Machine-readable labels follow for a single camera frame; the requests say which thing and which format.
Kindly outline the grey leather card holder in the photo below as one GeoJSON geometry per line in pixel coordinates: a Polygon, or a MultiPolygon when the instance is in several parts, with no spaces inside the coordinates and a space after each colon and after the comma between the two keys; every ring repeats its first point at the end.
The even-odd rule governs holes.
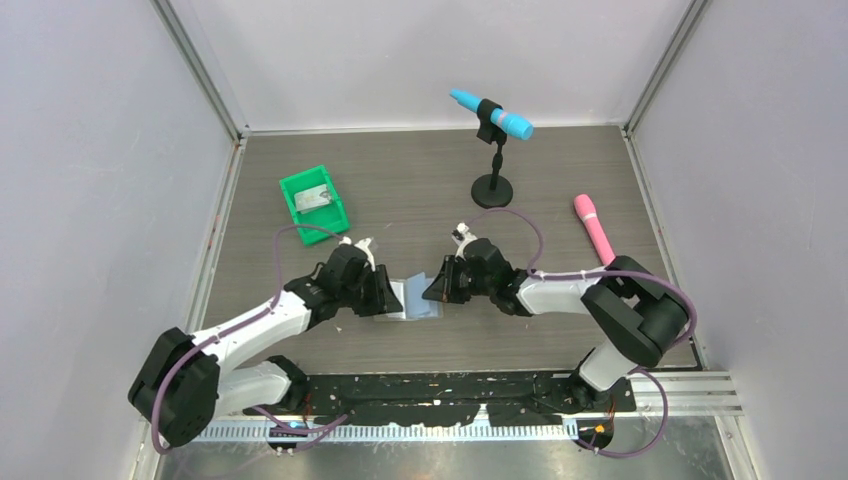
{"type": "Polygon", "coordinates": [[[442,304],[422,297],[425,289],[432,282],[433,278],[428,277],[424,272],[407,279],[391,279],[391,288],[400,301],[402,310],[376,316],[374,320],[378,322],[411,322],[441,318],[442,304]]]}

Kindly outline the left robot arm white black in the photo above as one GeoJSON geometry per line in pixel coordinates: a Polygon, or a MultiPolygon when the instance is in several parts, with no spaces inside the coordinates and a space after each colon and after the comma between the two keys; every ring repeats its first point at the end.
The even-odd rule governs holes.
{"type": "Polygon", "coordinates": [[[246,363],[345,308],[360,317],[403,309],[370,238],[343,238],[311,274],[225,323],[191,334],[177,327],[163,332],[128,401],[171,447],[188,444],[219,416],[271,406],[284,414],[301,412],[310,382],[293,360],[275,355],[252,367],[246,363]]]}

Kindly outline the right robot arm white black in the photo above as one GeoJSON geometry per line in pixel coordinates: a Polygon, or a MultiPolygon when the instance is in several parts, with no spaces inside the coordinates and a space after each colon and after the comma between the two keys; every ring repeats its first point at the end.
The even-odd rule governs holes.
{"type": "Polygon", "coordinates": [[[549,313],[591,317],[605,335],[560,384],[539,394],[562,413],[607,405],[611,389],[638,368],[653,368],[691,325],[682,293],[620,255],[590,271],[548,274],[513,267],[489,239],[472,240],[443,259],[422,293],[428,301],[464,304],[486,297],[506,315],[549,313]]]}

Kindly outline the silver VIP card stack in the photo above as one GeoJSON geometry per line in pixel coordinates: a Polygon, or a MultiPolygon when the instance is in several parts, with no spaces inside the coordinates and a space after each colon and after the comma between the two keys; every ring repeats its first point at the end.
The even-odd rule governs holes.
{"type": "Polygon", "coordinates": [[[335,196],[327,184],[320,184],[294,194],[295,210],[307,213],[332,204],[335,196]]]}

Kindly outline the black microphone stand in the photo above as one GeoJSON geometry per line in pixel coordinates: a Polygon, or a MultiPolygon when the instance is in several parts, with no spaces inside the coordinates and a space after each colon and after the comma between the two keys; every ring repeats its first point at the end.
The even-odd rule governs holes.
{"type": "Polygon", "coordinates": [[[499,104],[484,98],[476,109],[479,120],[477,138],[497,146],[492,158],[492,172],[477,178],[471,187],[472,200],[484,209],[506,207],[513,199],[511,183],[500,175],[503,166],[502,150],[507,142],[507,133],[491,119],[491,114],[500,108],[499,104]]]}

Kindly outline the green plastic bin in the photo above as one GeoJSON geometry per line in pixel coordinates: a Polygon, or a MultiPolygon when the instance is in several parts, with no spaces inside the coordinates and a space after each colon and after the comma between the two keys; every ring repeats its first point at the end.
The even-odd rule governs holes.
{"type": "Polygon", "coordinates": [[[328,239],[331,233],[342,234],[350,229],[344,202],[324,165],[282,178],[279,186],[292,221],[321,228],[299,229],[304,245],[317,244],[328,239]]]}

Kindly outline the pink toy microphone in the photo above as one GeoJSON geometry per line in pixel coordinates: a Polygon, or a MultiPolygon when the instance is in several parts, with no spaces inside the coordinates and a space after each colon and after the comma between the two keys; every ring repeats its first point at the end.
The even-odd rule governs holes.
{"type": "Polygon", "coordinates": [[[598,217],[594,202],[587,194],[580,194],[574,198],[573,205],[601,263],[609,265],[615,259],[615,252],[598,217]]]}

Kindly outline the blue toy microphone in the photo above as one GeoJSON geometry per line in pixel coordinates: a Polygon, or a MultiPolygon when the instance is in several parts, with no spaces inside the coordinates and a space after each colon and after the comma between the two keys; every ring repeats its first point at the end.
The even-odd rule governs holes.
{"type": "Polygon", "coordinates": [[[476,115],[479,121],[477,138],[486,143],[491,144],[507,136],[529,140],[534,133],[534,126],[529,120],[506,111],[488,98],[479,98],[459,89],[452,89],[450,96],[476,115]]]}

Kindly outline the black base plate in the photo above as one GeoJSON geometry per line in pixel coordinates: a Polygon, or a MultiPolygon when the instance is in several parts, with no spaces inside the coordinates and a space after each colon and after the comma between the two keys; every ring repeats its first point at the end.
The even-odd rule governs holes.
{"type": "Polygon", "coordinates": [[[628,380],[583,404],[570,389],[570,376],[569,371],[321,374],[309,378],[295,409],[284,404],[265,409],[321,424],[345,414],[349,425],[404,427],[467,426],[479,412],[494,426],[543,426],[563,415],[605,418],[636,410],[628,380]]]}

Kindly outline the aluminium frame rail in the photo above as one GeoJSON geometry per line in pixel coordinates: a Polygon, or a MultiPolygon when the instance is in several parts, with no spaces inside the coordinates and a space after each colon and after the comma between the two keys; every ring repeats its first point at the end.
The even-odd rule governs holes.
{"type": "Polygon", "coordinates": [[[739,416],[741,402],[725,372],[660,371],[650,376],[626,378],[631,384],[636,410],[612,413],[605,418],[586,413],[563,415],[558,423],[543,426],[494,426],[479,412],[467,426],[423,425],[355,426],[345,414],[327,424],[313,417],[261,414],[253,409],[218,417],[191,442],[267,442],[299,445],[319,438],[326,443],[449,442],[497,440],[588,440],[601,427],[607,442],[617,427],[629,419],[670,420],[673,417],[739,416]]]}

